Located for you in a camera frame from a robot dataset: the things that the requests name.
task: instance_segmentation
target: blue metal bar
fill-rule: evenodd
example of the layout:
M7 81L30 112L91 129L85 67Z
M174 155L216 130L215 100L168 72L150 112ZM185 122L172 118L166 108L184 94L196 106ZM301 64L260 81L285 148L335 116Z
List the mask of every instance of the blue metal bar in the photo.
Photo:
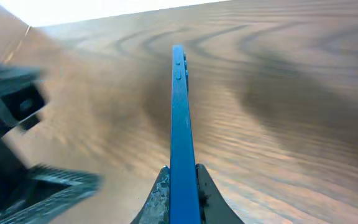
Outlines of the blue metal bar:
M201 223L188 102L187 66L181 45L173 46L170 224Z

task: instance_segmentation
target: blurred black object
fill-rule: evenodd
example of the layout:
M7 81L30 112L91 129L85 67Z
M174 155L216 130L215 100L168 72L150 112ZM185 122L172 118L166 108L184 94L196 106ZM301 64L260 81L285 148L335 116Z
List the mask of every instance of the blurred black object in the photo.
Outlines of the blurred black object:
M28 169L2 141L12 128L27 131L40 122L46 102L39 76L39 69L0 65L0 223L49 222L99 186L99 177L86 172Z

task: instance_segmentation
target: wooden surface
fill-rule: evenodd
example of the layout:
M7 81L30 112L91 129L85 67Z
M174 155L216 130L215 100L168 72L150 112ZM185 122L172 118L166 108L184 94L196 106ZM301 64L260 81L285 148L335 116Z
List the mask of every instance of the wooden surface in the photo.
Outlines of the wooden surface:
M46 69L29 163L103 190L56 223L129 223L169 163L171 46L188 56L196 161L246 223L358 223L358 1L228 1L32 29Z

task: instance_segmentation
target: blue beam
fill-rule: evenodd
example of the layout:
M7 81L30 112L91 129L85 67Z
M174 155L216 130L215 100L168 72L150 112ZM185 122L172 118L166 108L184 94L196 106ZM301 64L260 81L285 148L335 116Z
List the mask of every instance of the blue beam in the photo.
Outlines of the blue beam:
M201 223L188 102L188 73L181 45L173 46L170 224Z

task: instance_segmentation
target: blue object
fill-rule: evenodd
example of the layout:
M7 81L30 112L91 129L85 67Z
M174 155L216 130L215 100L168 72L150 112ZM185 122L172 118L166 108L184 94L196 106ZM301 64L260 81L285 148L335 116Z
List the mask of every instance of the blue object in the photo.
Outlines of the blue object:
M188 102L188 72L181 45L173 46L170 224L199 224L200 203Z

